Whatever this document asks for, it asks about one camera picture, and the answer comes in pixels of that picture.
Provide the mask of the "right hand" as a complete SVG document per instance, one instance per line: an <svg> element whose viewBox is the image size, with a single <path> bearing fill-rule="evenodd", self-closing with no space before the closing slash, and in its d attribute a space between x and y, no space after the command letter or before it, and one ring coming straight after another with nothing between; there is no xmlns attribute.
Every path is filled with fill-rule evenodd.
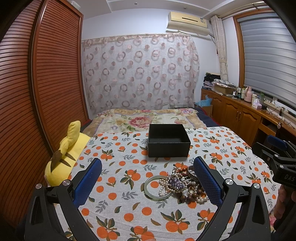
<svg viewBox="0 0 296 241"><path fill-rule="evenodd" d="M284 185L281 185L278 190L278 197L273 211L274 217L276 219L282 218L285 212L285 206L290 200L292 200L293 202L296 201L295 191L288 191Z"/></svg>

